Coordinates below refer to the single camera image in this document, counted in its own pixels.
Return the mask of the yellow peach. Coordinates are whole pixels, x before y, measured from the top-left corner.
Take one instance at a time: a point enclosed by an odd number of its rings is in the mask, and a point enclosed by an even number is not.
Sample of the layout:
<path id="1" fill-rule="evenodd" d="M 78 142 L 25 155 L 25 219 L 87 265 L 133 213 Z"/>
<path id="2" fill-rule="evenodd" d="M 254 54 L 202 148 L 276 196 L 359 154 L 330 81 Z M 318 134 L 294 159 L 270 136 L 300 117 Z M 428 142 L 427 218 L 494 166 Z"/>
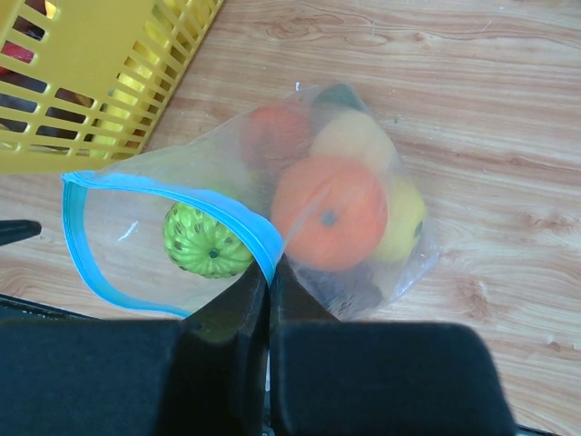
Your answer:
<path id="1" fill-rule="evenodd" d="M 310 153 L 347 156 L 375 173 L 397 157 L 394 144 L 375 119 L 355 110 L 341 112 L 326 123 L 316 134 Z"/>

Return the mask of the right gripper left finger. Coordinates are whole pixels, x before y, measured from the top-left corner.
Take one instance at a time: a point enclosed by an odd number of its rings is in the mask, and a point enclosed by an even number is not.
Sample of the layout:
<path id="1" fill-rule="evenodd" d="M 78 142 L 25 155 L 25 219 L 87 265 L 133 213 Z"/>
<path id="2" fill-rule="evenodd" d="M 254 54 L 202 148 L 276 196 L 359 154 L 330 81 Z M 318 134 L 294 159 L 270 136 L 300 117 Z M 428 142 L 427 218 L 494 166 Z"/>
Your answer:
<path id="1" fill-rule="evenodd" d="M 1 320 L 4 435 L 259 435 L 267 284 L 257 266 L 182 319 Z"/>

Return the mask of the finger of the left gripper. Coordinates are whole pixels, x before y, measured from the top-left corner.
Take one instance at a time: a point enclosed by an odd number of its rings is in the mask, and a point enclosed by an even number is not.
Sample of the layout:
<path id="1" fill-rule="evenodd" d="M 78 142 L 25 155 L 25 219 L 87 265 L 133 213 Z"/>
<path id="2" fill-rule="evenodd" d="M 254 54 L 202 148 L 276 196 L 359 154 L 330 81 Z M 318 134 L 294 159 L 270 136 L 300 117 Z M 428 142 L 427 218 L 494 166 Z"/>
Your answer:
<path id="1" fill-rule="evenodd" d="M 0 246 L 35 237 L 41 233 L 41 224 L 31 220 L 3 220 L 0 222 Z"/>

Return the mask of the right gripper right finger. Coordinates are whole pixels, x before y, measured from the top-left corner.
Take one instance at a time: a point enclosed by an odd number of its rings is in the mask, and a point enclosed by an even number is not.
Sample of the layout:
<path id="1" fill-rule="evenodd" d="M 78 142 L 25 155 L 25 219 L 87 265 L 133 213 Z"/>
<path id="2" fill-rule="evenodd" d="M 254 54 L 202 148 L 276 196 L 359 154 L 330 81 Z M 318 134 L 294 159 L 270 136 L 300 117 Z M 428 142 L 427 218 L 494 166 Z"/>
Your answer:
<path id="1" fill-rule="evenodd" d="M 476 332 L 448 322 L 341 322 L 282 260 L 270 288 L 278 435 L 513 435 Z"/>

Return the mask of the green custard apple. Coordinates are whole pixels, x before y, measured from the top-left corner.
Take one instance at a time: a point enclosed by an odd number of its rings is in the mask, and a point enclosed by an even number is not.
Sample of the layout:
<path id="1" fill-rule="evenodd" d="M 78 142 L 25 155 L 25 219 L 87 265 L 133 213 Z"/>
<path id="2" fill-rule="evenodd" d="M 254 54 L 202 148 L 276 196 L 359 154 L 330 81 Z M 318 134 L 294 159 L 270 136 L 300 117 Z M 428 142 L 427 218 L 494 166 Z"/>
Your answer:
<path id="1" fill-rule="evenodd" d="M 174 203 L 165 215 L 163 246 L 180 269 L 206 279 L 244 273 L 254 257 L 226 226 L 185 203 Z"/>

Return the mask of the clear zip top bag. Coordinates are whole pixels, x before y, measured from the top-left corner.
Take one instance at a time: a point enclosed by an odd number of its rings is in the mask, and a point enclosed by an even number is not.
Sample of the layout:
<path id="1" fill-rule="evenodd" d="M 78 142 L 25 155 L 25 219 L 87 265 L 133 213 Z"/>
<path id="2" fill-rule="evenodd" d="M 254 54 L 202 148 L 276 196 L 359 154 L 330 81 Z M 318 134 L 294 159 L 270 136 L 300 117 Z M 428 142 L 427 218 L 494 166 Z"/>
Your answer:
<path id="1" fill-rule="evenodd" d="M 305 113 L 312 133 L 310 148 L 322 127 L 348 110 L 370 115 L 385 131 L 348 84 L 297 88 L 288 97 L 264 106 L 275 104 Z M 317 154 L 311 154 L 309 148 L 278 172 L 250 167 L 241 156 L 240 135 L 244 121 L 256 109 L 188 144 L 151 151 L 98 171 L 64 176 L 67 248 L 94 293 L 126 309 L 185 317 L 233 285 L 252 266 L 272 284 L 279 263 L 287 260 L 310 295 L 332 315 L 349 320 L 395 302 L 434 267 L 439 248 L 428 214 L 417 244 L 402 262 L 375 261 L 375 248 L 347 270 L 324 272 L 288 257 L 284 240 L 271 222 L 271 204 L 284 172 Z M 396 153 L 380 173 L 370 169 L 386 199 L 394 179 L 413 182 L 397 149 Z M 174 203 L 199 209 L 230 229 L 250 250 L 253 263 L 245 272 L 221 279 L 206 279 L 180 269 L 165 252 L 162 237 L 165 215 Z"/>

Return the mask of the red orange fruit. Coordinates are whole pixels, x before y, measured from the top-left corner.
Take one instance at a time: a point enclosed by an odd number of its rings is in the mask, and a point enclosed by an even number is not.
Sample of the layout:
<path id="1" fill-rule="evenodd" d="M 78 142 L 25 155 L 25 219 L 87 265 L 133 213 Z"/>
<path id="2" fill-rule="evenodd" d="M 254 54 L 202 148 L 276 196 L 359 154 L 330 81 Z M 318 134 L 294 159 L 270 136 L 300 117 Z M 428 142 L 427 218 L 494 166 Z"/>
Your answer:
<path id="1" fill-rule="evenodd" d="M 241 129 L 241 156 L 250 167 L 278 172 L 309 150 L 310 121 L 297 107 L 281 104 L 251 112 Z"/>

